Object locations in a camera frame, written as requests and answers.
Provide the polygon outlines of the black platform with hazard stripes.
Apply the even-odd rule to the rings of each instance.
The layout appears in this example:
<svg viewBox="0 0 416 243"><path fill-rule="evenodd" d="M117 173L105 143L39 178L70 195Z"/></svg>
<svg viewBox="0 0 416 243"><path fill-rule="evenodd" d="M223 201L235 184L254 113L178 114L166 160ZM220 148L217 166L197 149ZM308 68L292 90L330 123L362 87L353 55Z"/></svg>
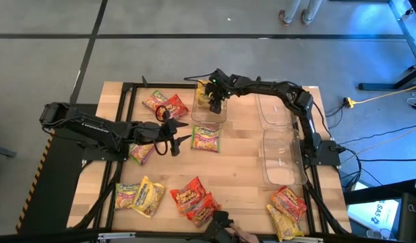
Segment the black platform with hazard stripes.
<svg viewBox="0 0 416 243"><path fill-rule="evenodd" d="M53 136L47 136L16 225L17 233L58 232L67 227L84 153L77 141L84 139L59 128Z"/></svg>

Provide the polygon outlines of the silver aluminium extrusion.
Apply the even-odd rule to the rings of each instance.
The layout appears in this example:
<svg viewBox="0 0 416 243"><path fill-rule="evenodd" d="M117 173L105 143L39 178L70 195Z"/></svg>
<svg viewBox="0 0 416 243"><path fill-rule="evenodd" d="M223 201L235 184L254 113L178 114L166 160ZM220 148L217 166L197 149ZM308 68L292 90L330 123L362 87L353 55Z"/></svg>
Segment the silver aluminium extrusion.
<svg viewBox="0 0 416 243"><path fill-rule="evenodd" d="M106 242L107 240L135 238L135 236L135 232L109 232L99 234L96 240L99 242Z"/></svg>
<svg viewBox="0 0 416 243"><path fill-rule="evenodd" d="M294 242L294 243L324 243L323 238L313 238L313 237L302 237L295 236L291 239L286 239L284 242Z"/></svg>

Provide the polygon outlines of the orange stir fry noodle packet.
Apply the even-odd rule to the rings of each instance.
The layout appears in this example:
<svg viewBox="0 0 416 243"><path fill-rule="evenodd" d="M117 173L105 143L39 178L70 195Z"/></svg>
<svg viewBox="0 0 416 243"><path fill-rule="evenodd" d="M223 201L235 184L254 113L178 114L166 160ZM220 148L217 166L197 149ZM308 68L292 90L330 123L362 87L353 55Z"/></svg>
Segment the orange stir fry noodle packet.
<svg viewBox="0 0 416 243"><path fill-rule="evenodd" d="M185 215L196 227L202 227L213 216L215 211L221 210L221 205L217 203L211 192Z"/></svg>
<svg viewBox="0 0 416 243"><path fill-rule="evenodd" d="M163 114L169 112L170 118L179 119L188 114L189 109L181 101L177 94L173 95L163 105L159 106L155 111L156 119L160 122L164 121Z"/></svg>
<svg viewBox="0 0 416 243"><path fill-rule="evenodd" d="M169 191L180 213L192 210L205 196L206 190L199 177L195 177L182 189Z"/></svg>
<svg viewBox="0 0 416 243"><path fill-rule="evenodd" d="M305 201L288 186L282 186L271 195L274 206L292 220L298 222L307 211Z"/></svg>

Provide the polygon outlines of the white printed sign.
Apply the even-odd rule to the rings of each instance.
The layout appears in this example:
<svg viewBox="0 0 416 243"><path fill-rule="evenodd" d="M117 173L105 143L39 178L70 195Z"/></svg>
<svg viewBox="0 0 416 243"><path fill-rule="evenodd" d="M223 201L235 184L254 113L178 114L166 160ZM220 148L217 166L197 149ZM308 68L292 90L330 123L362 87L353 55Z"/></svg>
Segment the white printed sign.
<svg viewBox="0 0 416 243"><path fill-rule="evenodd" d="M391 230L396 217L399 203L395 200L379 200L361 204L349 205L349 218L371 229L380 231Z"/></svg>

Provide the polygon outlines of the black cabinet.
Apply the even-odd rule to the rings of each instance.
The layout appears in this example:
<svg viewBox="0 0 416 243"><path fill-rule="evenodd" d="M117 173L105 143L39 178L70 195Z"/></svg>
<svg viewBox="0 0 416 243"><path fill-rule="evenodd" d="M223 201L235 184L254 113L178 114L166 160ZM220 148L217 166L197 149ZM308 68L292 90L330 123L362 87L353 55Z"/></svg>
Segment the black cabinet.
<svg viewBox="0 0 416 243"><path fill-rule="evenodd" d="M412 194L402 195L397 239L416 243L416 196Z"/></svg>

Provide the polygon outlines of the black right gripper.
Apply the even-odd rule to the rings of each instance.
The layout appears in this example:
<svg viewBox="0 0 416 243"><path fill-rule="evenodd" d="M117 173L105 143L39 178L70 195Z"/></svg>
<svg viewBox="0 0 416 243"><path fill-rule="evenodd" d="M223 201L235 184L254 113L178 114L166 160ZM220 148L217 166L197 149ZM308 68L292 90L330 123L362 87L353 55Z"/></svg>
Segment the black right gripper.
<svg viewBox="0 0 416 243"><path fill-rule="evenodd" d="M210 111L219 113L219 101L221 101L220 113L223 113L226 111L226 101L224 100L235 94L235 75L231 74L228 76L222 70L216 69L209 75L208 79L206 95L210 99Z"/></svg>

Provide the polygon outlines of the black desk bar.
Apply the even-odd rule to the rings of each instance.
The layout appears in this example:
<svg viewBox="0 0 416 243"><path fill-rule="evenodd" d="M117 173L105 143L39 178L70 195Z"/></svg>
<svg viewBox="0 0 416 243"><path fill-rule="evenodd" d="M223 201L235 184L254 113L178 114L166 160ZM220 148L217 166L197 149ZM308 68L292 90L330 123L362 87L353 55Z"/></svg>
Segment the black desk bar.
<svg viewBox="0 0 416 243"><path fill-rule="evenodd" d="M344 193L346 205L371 203L378 200L401 198L404 194L416 197L416 179L376 186Z"/></svg>

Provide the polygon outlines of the yellow Maruchan ramen packet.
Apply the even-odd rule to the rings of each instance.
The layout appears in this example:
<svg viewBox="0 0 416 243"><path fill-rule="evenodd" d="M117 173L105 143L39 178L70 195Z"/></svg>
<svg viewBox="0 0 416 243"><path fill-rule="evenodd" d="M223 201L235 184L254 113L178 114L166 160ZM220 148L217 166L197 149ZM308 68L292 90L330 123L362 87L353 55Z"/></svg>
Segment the yellow Maruchan ramen packet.
<svg viewBox="0 0 416 243"><path fill-rule="evenodd" d="M166 188L162 184L152 182L145 175L130 208L147 218L152 218L160 206L165 191Z"/></svg>
<svg viewBox="0 0 416 243"><path fill-rule="evenodd" d="M266 208L271 216L271 221L274 225L279 242L282 242L283 240L292 240L297 236L304 236L298 223L293 221L289 216L285 215L272 205L267 205Z"/></svg>
<svg viewBox="0 0 416 243"><path fill-rule="evenodd" d="M202 96L205 95L206 85L210 83L209 80L199 79L198 80L198 87L197 87L197 94Z"/></svg>
<svg viewBox="0 0 416 243"><path fill-rule="evenodd" d="M210 107L210 97L206 95L204 92L197 93L197 102L200 107Z"/></svg>

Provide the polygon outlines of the pink-edged Maruchan shrimp packet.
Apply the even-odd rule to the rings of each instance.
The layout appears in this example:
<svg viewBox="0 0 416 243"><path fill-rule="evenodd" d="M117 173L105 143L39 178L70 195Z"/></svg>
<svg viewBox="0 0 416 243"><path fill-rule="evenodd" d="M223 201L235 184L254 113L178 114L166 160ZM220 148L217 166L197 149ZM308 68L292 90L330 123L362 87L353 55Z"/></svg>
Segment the pink-edged Maruchan shrimp packet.
<svg viewBox="0 0 416 243"><path fill-rule="evenodd" d="M127 209L133 205L140 183L115 184L115 208Z"/></svg>
<svg viewBox="0 0 416 243"><path fill-rule="evenodd" d="M131 144L129 146L129 157L139 165L144 165L148 161L151 154L154 152L154 145L137 145Z"/></svg>
<svg viewBox="0 0 416 243"><path fill-rule="evenodd" d="M191 149L218 153L220 150L220 128L194 125L191 135Z"/></svg>
<svg viewBox="0 0 416 243"><path fill-rule="evenodd" d="M166 97L159 90L155 90L146 100L142 101L142 104L151 112L155 112L156 109L163 105L169 98Z"/></svg>

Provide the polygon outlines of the black desk frame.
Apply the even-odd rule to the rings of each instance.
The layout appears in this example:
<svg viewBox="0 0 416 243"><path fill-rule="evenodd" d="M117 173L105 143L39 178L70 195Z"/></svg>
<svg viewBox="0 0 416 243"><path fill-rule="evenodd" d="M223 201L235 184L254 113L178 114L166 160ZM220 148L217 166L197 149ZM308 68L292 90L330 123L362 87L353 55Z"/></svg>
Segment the black desk frame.
<svg viewBox="0 0 416 243"><path fill-rule="evenodd" d="M410 35L410 32L407 29L406 24L403 21L403 18L400 16L399 11L396 8L393 0L387 0L387 4L392 11L392 14L396 18L396 22L401 30L401 32L405 35L405 40L413 53L416 59L416 44L414 38ZM409 90L416 90L416 68L406 70L406 75L401 78L398 82L393 84L384 84L384 83L360 83L358 84L359 90L365 91L409 91Z"/></svg>

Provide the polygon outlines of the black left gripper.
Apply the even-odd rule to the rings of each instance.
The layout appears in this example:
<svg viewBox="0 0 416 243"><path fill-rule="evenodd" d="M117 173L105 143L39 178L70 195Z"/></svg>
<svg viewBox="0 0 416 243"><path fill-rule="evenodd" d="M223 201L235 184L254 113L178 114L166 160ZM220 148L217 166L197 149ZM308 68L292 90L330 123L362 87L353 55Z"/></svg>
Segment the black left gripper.
<svg viewBox="0 0 416 243"><path fill-rule="evenodd" d="M184 140L191 138L191 135L175 138L177 128L186 127L188 124L177 121L169 116L169 112L165 111L163 114L164 121L161 121L161 125L155 123L149 125L149 128L153 132L153 135L150 135L150 138L153 140L154 150L158 155L166 155L167 151L170 151L172 156L177 156L180 153L179 145ZM160 142L165 144L164 152L161 152L158 148L158 143Z"/></svg>

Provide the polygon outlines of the person's hand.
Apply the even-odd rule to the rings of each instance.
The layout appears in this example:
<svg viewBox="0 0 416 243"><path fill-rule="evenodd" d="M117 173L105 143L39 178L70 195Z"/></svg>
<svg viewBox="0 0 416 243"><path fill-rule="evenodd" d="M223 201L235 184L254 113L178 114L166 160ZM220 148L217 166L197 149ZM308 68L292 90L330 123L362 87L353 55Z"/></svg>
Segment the person's hand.
<svg viewBox="0 0 416 243"><path fill-rule="evenodd" d="M238 225L230 224L230 227L225 228L230 235L237 236L240 243L260 243L257 236L242 230Z"/></svg>

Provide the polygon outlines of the black metal table frame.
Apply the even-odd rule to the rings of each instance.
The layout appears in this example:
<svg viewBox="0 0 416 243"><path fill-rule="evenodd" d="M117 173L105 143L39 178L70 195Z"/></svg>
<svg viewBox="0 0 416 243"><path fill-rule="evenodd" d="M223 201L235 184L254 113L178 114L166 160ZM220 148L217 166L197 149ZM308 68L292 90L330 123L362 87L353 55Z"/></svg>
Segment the black metal table frame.
<svg viewBox="0 0 416 243"><path fill-rule="evenodd" d="M136 88L135 103L131 120L158 122L154 114L143 106L155 90L166 97L178 95L191 110L194 101L195 84L148 84ZM188 123L178 128L176 137L191 135L194 124L199 124L186 115L180 121ZM221 209L243 230L258 234L261 238L277 240L271 216L266 205L272 204L271 195L282 186L267 186L262 174L261 143L264 130L260 123L254 94L233 96L227 101L227 120L222 124L199 124L220 127L220 152L214 153L191 149L191 138L182 142L180 153L172 157L170 152L160 156L154 153L147 164L140 166L129 159L123 162L120 183L135 184L144 176L167 189L158 210L147 218L133 209L113 209L110 196L102 208L99 227L111 224L114 231L139 232L141 236L159 233L167 238L196 238L201 236L212 221L210 218L202 227L196 227L181 214L169 190L182 189L192 179L199 177L207 193L211 192ZM100 186L106 162L94 161L79 176L67 227L76 226L92 208L99 197ZM343 190L336 169L331 166L317 166L320 192L325 205L341 224L351 232ZM304 198L303 186L288 186L296 195Z"/></svg>

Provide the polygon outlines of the clear plastic bin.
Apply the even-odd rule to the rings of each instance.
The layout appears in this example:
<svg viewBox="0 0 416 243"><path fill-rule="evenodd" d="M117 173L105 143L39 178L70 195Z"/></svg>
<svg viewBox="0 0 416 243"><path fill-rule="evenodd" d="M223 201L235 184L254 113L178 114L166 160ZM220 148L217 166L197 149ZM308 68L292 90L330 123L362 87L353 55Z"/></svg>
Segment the clear plastic bin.
<svg viewBox="0 0 416 243"><path fill-rule="evenodd" d="M262 174L267 186L302 186L307 182L295 129L267 128L262 143Z"/></svg>
<svg viewBox="0 0 416 243"><path fill-rule="evenodd" d="M255 99L263 129L286 130L292 127L292 113L278 97L256 94Z"/></svg>
<svg viewBox="0 0 416 243"><path fill-rule="evenodd" d="M194 92L194 101L193 107L191 110L191 118L195 122L205 123L205 124L222 124L227 120L227 101L226 101L226 111L223 113L213 113L210 111L210 108L200 107L197 102L197 88Z"/></svg>

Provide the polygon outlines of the person's leg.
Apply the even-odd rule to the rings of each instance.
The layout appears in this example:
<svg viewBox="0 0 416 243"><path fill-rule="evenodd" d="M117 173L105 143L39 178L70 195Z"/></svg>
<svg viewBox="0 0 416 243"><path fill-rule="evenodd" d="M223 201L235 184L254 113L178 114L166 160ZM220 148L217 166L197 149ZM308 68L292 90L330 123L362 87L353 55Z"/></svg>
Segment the person's leg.
<svg viewBox="0 0 416 243"><path fill-rule="evenodd" d="M308 6L301 13L301 21L305 25L309 25L313 22L323 0L309 0Z"/></svg>
<svg viewBox="0 0 416 243"><path fill-rule="evenodd" d="M284 9L278 13L278 18L282 25L288 26L292 22L300 2L301 0L285 0Z"/></svg>

